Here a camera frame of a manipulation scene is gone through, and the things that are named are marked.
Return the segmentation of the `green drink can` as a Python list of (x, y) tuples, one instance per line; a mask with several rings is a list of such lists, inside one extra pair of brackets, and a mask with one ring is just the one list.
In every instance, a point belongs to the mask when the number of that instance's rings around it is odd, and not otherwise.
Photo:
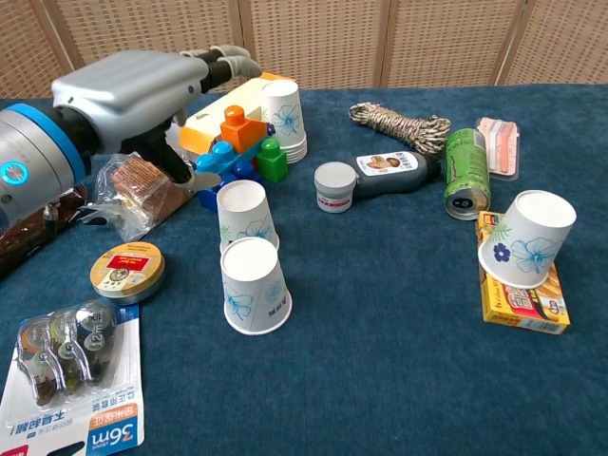
[(460, 220), (474, 220), (491, 202), (484, 136), (474, 128), (453, 132), (446, 141), (447, 213)]

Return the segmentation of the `dark blue toy block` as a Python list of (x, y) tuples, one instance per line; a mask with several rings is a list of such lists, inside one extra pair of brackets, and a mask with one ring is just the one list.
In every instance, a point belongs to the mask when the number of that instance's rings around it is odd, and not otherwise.
[(197, 193), (197, 198), (201, 207), (214, 213), (218, 211), (217, 194), (226, 184), (233, 181), (250, 180), (261, 183), (261, 176), (249, 161), (241, 161), (235, 164), (228, 172), (220, 175), (218, 185)]

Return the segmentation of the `long white orange box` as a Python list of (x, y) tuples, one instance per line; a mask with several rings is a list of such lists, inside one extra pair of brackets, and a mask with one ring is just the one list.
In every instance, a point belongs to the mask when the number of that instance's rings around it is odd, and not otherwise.
[(227, 107), (238, 105), (246, 117), (260, 121), (262, 88), (274, 80), (289, 80), (289, 77), (263, 72), (192, 114), (179, 131), (180, 146), (189, 153), (191, 160), (208, 153), (220, 138), (220, 124), (224, 122)]

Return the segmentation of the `orange toy building block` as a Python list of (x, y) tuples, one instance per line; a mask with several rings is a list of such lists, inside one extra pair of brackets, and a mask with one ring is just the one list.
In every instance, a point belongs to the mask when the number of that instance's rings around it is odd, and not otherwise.
[(247, 117), (242, 107), (230, 105), (224, 110), (220, 137), (242, 155), (267, 137), (267, 124)]

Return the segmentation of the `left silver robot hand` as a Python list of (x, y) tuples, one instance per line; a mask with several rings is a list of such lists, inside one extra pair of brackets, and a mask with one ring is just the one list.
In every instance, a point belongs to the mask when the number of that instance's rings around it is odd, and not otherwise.
[(236, 46), (185, 54), (124, 50), (55, 80), (51, 90), (54, 107), (86, 122), (86, 153), (136, 152), (177, 186), (200, 191), (219, 185), (219, 173), (193, 170), (169, 146), (166, 130), (172, 122), (185, 123), (187, 106), (200, 94), (261, 72)]

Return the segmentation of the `green toy building block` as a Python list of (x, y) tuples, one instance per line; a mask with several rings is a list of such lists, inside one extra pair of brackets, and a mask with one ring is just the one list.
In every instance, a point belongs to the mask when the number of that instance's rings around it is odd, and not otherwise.
[(256, 163), (258, 173), (267, 181), (279, 182), (288, 174), (286, 154), (274, 138), (262, 141), (260, 151), (256, 155)]

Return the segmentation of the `yellow curry box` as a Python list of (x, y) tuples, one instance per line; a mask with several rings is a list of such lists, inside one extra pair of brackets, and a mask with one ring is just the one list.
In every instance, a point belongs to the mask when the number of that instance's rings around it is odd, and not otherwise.
[[(479, 243), (489, 238), (496, 239), (498, 256), (502, 262), (516, 266), (529, 266), (536, 271), (535, 264), (546, 261), (556, 249), (546, 240), (522, 242), (512, 253), (510, 245), (504, 241), (506, 230), (497, 234), (493, 231), (501, 223), (500, 213), (482, 211), (476, 222), (476, 236)], [(570, 326), (565, 299), (562, 295), (557, 268), (552, 265), (547, 270), (547, 278), (536, 289), (517, 289), (503, 284), (489, 275), (484, 268), (479, 269), (483, 319), (509, 327), (524, 328), (534, 332), (561, 334)]]

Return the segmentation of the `pink cutlery blister pack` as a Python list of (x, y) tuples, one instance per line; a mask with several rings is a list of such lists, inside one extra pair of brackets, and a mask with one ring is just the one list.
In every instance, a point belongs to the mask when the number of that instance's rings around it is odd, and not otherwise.
[(484, 137), (489, 176), (515, 181), (520, 166), (519, 126), (512, 121), (482, 117), (476, 128)]

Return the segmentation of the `bread in clear bag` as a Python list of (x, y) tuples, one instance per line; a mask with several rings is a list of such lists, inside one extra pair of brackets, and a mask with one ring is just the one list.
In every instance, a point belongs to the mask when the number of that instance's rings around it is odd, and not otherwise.
[(97, 175), (81, 222), (111, 225), (123, 241), (137, 241), (193, 196), (139, 155), (114, 154)]

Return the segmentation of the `woven bamboo folding screen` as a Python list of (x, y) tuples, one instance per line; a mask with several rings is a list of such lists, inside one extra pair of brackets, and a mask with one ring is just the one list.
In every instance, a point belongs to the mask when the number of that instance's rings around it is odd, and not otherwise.
[(307, 88), (608, 84), (608, 0), (0, 0), (0, 98), (221, 44)]

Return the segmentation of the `correction tape blister pack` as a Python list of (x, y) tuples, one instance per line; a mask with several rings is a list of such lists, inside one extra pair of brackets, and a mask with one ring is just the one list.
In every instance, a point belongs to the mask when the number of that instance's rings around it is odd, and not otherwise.
[(92, 299), (20, 323), (0, 456), (111, 456), (143, 440), (138, 305)]

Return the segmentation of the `brown chocolate snack bag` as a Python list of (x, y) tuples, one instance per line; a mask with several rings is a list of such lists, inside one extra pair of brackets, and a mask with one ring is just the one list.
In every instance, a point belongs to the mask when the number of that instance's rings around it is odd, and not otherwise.
[(0, 235), (0, 278), (65, 231), (82, 213), (87, 197), (86, 187), (78, 184), (63, 193), (58, 200)]

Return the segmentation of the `light blue toy block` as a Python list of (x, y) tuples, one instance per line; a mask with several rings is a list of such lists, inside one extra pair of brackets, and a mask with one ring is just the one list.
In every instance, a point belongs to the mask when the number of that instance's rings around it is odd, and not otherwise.
[(250, 162), (260, 152), (262, 141), (256, 142), (244, 153), (239, 154), (236, 149), (226, 141), (216, 142), (211, 151), (200, 155), (196, 162), (197, 173), (210, 172), (223, 175), (233, 171), (239, 162)]

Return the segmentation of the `round gold tin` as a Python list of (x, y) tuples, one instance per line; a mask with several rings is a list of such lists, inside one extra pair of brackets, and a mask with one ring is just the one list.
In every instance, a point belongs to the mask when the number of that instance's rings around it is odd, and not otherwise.
[(154, 244), (143, 241), (118, 245), (101, 255), (89, 272), (95, 292), (117, 305), (146, 300), (162, 285), (165, 258)]

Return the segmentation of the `dark grey sauce bottle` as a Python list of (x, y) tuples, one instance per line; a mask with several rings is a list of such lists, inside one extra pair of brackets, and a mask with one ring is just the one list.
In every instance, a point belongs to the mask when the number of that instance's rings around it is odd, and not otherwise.
[(412, 151), (328, 161), (314, 171), (316, 202), (327, 213), (343, 213), (356, 200), (415, 191), (437, 178), (440, 170), (438, 160)]

